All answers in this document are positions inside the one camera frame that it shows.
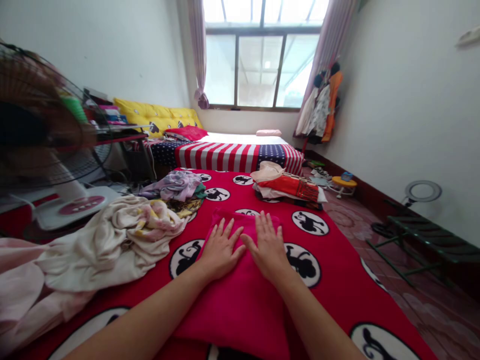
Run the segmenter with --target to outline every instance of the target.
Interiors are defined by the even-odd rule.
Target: window
[[[204,0],[211,108],[298,111],[329,0]]]

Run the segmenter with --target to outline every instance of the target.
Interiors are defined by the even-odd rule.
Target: red bedspread
[[[100,291],[71,321],[17,354],[19,359],[60,359],[89,336],[163,287],[197,258],[209,231],[212,212],[223,208],[243,214],[261,210],[277,216],[290,264],[315,297],[370,359],[435,359],[416,328],[361,260],[324,211],[255,197],[246,173],[194,170],[209,196],[185,231],[170,243],[170,254],[137,281]],[[292,359],[308,358],[292,320],[285,319]],[[171,338],[156,359],[242,359],[228,348]]]

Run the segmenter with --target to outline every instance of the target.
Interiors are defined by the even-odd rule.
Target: striped bedsheet
[[[154,161],[172,168],[251,173],[262,161],[279,164],[288,173],[301,175],[304,155],[289,144],[234,144],[202,141],[145,141]]]

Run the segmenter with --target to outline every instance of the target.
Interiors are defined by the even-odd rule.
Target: bed
[[[208,132],[198,141],[149,139],[143,144],[151,149],[155,163],[172,168],[251,173],[267,160],[301,175],[304,161],[304,155],[279,136]],[[137,143],[132,149],[140,151]]]
[[[211,194],[185,231],[170,243],[170,253],[143,278],[99,291],[69,322],[58,326],[20,351],[17,359],[61,359],[95,332],[115,321],[178,275],[179,259],[192,264],[197,245],[209,231],[212,212],[223,208],[242,214],[264,210],[283,225],[290,264],[339,326],[369,359],[436,359],[379,279],[359,257],[347,238],[324,212],[284,202],[264,202],[252,189],[253,181],[235,181],[244,172],[193,170],[204,174]],[[310,226],[313,220],[316,226]],[[310,271],[302,272],[308,262]],[[285,311],[284,326],[291,359],[308,359],[292,320]],[[226,347],[171,337],[155,359],[252,359]]]

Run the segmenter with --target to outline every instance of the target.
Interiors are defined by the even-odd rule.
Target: pink floor tile
[[[367,249],[364,249],[363,247],[356,247],[355,250],[363,260],[371,259],[369,253],[367,252]]]
[[[386,239],[374,233],[370,224],[379,220],[355,198],[325,191],[324,210],[347,237],[358,254],[378,276],[398,306],[417,328],[440,360],[480,360],[480,305],[457,286],[448,288],[429,272],[414,274],[406,283],[368,244]],[[401,271],[420,265],[397,245],[381,248]]]

